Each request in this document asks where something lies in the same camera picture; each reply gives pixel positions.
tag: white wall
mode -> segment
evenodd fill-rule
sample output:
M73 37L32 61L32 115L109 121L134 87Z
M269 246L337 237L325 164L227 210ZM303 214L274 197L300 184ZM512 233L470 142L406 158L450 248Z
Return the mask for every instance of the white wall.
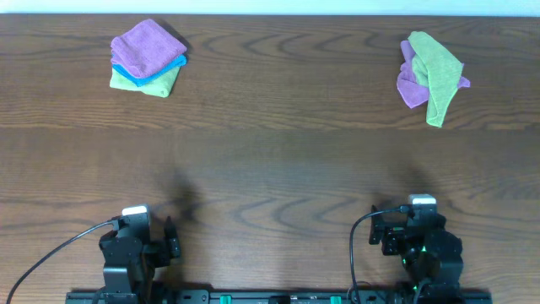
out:
M0 0L0 13L540 16L540 0Z

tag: green connector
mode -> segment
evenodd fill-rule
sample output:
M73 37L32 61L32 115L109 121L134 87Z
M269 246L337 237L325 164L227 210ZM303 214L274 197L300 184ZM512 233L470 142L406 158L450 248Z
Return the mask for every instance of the green connector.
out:
M331 296L330 304L341 304L341 296Z
M219 304L231 304L233 302L232 296L220 296Z

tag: green cloth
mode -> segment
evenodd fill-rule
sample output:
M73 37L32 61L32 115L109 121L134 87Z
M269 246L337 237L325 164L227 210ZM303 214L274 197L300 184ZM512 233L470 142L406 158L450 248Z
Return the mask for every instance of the green cloth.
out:
M457 92L463 65L444 46L424 32L413 32L408 40L416 52L413 57L413 72L417 83L429 87L425 121L440 128L450 101Z
M122 76L113 68L110 86L113 89L141 91L146 95L165 98L169 96L170 90L175 83L176 76L178 76L178 72L180 72L180 67L172 68L167 71L167 73L164 73L149 83L137 87L131 80Z

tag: microfiber towel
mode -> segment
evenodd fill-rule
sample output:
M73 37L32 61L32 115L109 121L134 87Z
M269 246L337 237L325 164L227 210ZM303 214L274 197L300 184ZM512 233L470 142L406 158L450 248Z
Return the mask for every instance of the microfiber towel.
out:
M175 79L179 71L180 67L172 68L168 72L150 81L146 85L142 87L137 87L131 80L122 76L113 68L110 86L113 89L141 91L146 95L153 95L165 98L169 96L170 90L175 83Z
M408 37L416 56L413 72L417 83L429 87L428 110L425 121L442 127L450 101L457 92L463 65L446 48L424 32Z
M184 55L180 55L175 60L173 60L171 63L167 64L162 70L155 73L154 75L144 78L144 79L136 79L134 78L122 65L120 64L113 64L112 68L114 68L120 75L124 76L125 78L131 80L137 87L142 87L143 85L146 85L150 81L157 79L164 73L167 73L172 68L176 67L182 67L186 65L186 57Z
M115 37L111 47L111 62L122 65L138 79L154 75L186 51L186 46L152 19Z
M409 41L402 41L401 43L403 58L405 63L402 64L401 72L397 75L397 90L401 94L403 101L407 106L413 109L416 106L420 106L429 99L429 84L426 77L421 74L419 79L424 85L418 83L416 76L413 72L413 58L416 55L411 43ZM457 83L457 88L469 88L471 82L465 77L460 77Z

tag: purple towel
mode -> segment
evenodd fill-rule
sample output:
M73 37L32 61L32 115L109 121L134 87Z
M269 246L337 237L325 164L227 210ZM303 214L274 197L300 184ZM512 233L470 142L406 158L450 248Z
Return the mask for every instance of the purple towel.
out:
M152 19L115 37L111 47L111 62L121 64L138 79L154 75L186 51L186 46Z
M429 88L416 83L416 76L413 72L413 57L416 55L409 41L401 43L405 63L401 66L401 72L397 75L397 90L402 95L403 101L411 109L420 106L429 99ZM469 88L471 82L465 77L461 77L457 83L457 88Z

